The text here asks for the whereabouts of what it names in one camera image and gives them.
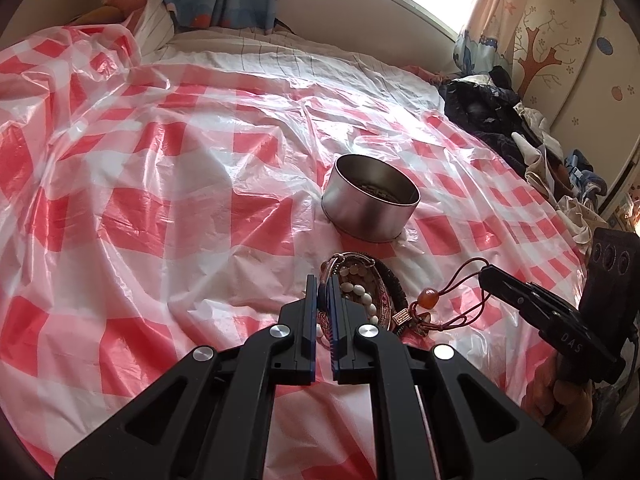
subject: cable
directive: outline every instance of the cable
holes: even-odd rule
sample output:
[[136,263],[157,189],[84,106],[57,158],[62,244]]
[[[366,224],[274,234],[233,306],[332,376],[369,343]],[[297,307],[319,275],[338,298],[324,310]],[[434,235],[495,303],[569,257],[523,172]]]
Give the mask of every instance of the cable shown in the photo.
[[636,363],[638,362],[638,330],[636,330],[635,325],[633,325],[632,332],[629,335],[628,339],[634,344],[634,357],[633,359],[631,359],[631,370],[629,370],[629,377],[626,379],[625,385],[622,386],[622,388],[620,388],[618,392],[618,402],[620,402],[625,397],[626,392],[629,390],[629,386],[631,386],[631,380],[634,378],[636,372]]
[[[484,266],[489,265],[489,261],[487,261],[485,258],[470,258],[465,263],[463,263],[460,267],[458,267],[458,270],[453,275],[453,277],[449,280],[449,283],[447,283],[447,285],[445,285],[442,290],[437,291],[438,297],[441,297],[444,294],[448,294],[452,290],[459,287],[462,283],[466,282],[466,280],[469,280],[470,278],[478,276],[482,269],[471,273],[466,278],[463,278],[462,280],[459,280],[457,283],[453,284],[456,281],[456,278],[458,277],[460,272],[462,272],[462,269],[464,269],[466,266],[468,266],[468,264],[471,264],[473,262],[482,262],[484,263]],[[480,316],[482,316],[482,313],[484,312],[484,307],[486,305],[486,301],[491,297],[491,295],[487,294],[485,290],[481,290],[480,297],[481,299],[478,304],[475,304],[470,309],[465,310],[462,314],[458,314],[453,319],[449,319],[447,322],[444,322],[444,323],[431,323],[430,321],[425,321],[424,319],[427,317],[431,319],[431,314],[429,312],[418,314],[416,312],[418,308],[418,302],[414,301],[412,304],[409,305],[409,309],[408,309],[409,315],[411,316],[411,319],[414,322],[414,326],[410,328],[414,330],[414,332],[417,332],[417,330],[424,330],[424,331],[433,330],[433,331],[443,332],[445,330],[453,330],[455,328],[469,326],[470,324],[476,322],[476,320],[478,320]],[[480,309],[480,311],[473,319],[470,320],[469,314],[471,314],[473,311],[475,311],[478,308]]]

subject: red cord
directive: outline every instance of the red cord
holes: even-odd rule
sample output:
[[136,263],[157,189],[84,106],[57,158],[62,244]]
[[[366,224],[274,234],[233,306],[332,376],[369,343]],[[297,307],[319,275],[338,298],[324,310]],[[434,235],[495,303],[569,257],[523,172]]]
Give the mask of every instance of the red cord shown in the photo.
[[[468,266],[468,264],[473,263],[473,262],[482,262],[482,263],[484,263],[485,266],[489,265],[489,262],[487,260],[485,260],[484,258],[471,258],[471,259],[467,260],[465,263],[463,263],[458,268],[456,273],[449,280],[449,283],[447,283],[447,285],[442,290],[438,291],[438,297],[440,297],[440,296],[442,296],[444,294],[448,294],[449,292],[451,292],[455,288],[458,288],[460,285],[462,285],[462,283],[466,282],[466,280],[469,280],[472,277],[477,276],[478,274],[480,274],[480,270],[478,270],[477,272],[471,273],[466,278],[463,278],[462,280],[460,280],[457,283],[455,283],[454,285],[452,285],[452,283],[458,277],[458,275],[462,271],[462,269],[464,269],[466,266]],[[412,319],[416,323],[416,326],[413,328],[413,330],[415,331],[415,329],[417,328],[417,329],[422,330],[422,331],[437,330],[438,332],[443,332],[445,330],[453,330],[455,328],[460,328],[460,327],[463,327],[463,326],[469,326],[470,324],[476,322],[479,319],[480,316],[482,316],[482,313],[484,312],[484,307],[486,305],[486,301],[490,297],[491,297],[490,294],[487,294],[484,290],[482,290],[480,303],[472,306],[468,310],[465,310],[462,314],[459,314],[458,316],[454,317],[453,319],[450,319],[449,321],[441,323],[441,324],[430,323],[430,322],[424,321],[424,318],[426,318],[427,316],[430,316],[430,313],[429,312],[424,312],[423,314],[418,314],[416,312],[416,309],[418,307],[418,302],[414,301],[411,305],[409,305],[409,314],[411,315]],[[478,312],[478,314],[473,319],[470,320],[468,318],[468,315],[471,314],[473,311],[475,311],[478,308],[480,309],[480,311]]]

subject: pile of clothes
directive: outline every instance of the pile of clothes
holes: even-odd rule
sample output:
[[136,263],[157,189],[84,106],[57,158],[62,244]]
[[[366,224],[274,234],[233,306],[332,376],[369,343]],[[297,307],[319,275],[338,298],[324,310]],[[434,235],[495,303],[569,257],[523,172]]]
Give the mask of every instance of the pile of clothes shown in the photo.
[[596,213],[607,184],[579,150],[564,158],[540,111],[525,107],[502,67],[488,75],[443,82],[445,115],[482,140],[558,211],[588,258],[593,231],[607,223]]

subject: orange bead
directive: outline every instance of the orange bead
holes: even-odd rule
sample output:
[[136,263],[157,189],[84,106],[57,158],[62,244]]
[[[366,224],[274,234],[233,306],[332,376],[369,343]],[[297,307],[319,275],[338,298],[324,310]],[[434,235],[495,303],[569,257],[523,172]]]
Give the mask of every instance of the orange bead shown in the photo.
[[425,288],[420,293],[420,296],[418,296],[418,304],[426,310],[431,310],[434,306],[436,306],[439,298],[440,295],[438,294],[437,290],[434,290],[433,288]]

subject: white cloth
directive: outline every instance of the white cloth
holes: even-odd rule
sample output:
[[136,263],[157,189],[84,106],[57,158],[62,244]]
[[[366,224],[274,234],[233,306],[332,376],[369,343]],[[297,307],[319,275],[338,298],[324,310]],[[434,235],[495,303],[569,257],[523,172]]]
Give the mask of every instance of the white cloth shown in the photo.
[[136,25],[133,37],[140,46],[140,55],[146,56],[160,48],[175,34],[174,21],[162,0],[146,0],[145,9]]
[[542,144],[538,150],[516,132],[513,132],[511,137],[520,149],[527,165],[525,180],[555,208],[586,260],[591,253],[593,231],[597,227],[607,227],[607,223],[573,197],[563,196],[556,202],[554,180],[546,163],[546,145]]
[[476,74],[468,75],[458,79],[458,81],[467,81],[468,83],[476,83],[478,85],[491,85],[495,86],[494,80],[488,74]]
[[527,121],[529,128],[531,128],[531,131],[535,134],[538,140],[542,142],[558,159],[564,160],[562,146],[560,146],[560,143],[551,136],[550,125],[542,112],[535,108],[527,108],[522,103],[516,104],[513,108],[525,121]]
[[418,116],[428,110],[444,113],[444,99],[435,86],[374,57],[307,41],[278,28],[273,34],[262,34],[212,27],[171,38],[162,32],[169,16],[162,2],[149,0],[147,14],[153,19],[145,23],[161,25],[155,29],[147,25],[148,32],[136,32],[136,40],[142,42],[142,64],[189,63],[231,73],[299,78],[396,102]]

